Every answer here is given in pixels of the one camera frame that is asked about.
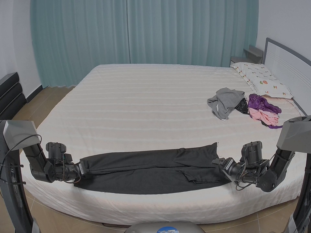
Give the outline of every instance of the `pillowcase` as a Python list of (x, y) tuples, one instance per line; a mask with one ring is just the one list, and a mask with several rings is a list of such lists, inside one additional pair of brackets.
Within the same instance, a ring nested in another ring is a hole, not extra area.
[(273, 98), (291, 99), (290, 90), (282, 84), (265, 67), (264, 64), (238, 62), (231, 65), (259, 96), (267, 95)]

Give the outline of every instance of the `round blue logo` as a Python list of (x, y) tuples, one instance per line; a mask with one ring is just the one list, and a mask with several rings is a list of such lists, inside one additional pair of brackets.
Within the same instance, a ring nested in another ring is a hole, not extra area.
[(157, 231), (157, 233), (179, 233), (179, 231), (174, 227), (163, 227)]

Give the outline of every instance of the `gray headboard frame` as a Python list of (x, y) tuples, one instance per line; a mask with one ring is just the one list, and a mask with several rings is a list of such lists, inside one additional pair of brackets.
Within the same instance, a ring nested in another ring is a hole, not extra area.
[[(300, 53), (297, 53), (296, 51), (294, 51), (293, 49), (290, 49), (289, 47), (274, 41), (270, 38), (266, 38), (266, 46), (265, 46), (265, 51), (263, 54), (263, 59), (262, 59), (262, 63), (265, 64), (265, 60), (266, 60), (266, 54), (267, 54), (267, 47), (268, 47), (268, 42), (271, 42), (272, 44), (286, 50), (287, 52), (293, 54), (294, 56), (296, 56), (297, 58), (299, 58), (300, 60), (302, 60), (303, 62), (307, 63), (310, 68), (311, 68), (311, 61), (308, 60), (306, 57), (302, 56)], [(294, 103), (298, 106), (298, 108), (307, 116), (306, 112), (301, 108), (301, 106), (293, 99)]]

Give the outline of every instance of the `pink garment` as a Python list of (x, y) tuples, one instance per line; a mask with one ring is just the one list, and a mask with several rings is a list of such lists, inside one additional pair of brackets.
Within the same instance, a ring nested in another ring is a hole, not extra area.
[(255, 110), (250, 107), (248, 108), (248, 111), (252, 119), (261, 120), (266, 125), (277, 126), (277, 123), (279, 121), (279, 117), (277, 114), (270, 111)]

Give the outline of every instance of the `black pants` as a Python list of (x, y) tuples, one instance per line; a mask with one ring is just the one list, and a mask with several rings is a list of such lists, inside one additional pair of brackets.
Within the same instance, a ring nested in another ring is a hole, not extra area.
[(88, 175), (76, 183), (87, 190), (122, 194), (165, 194), (230, 182), (217, 165), (217, 143), (175, 150), (105, 153), (80, 159)]

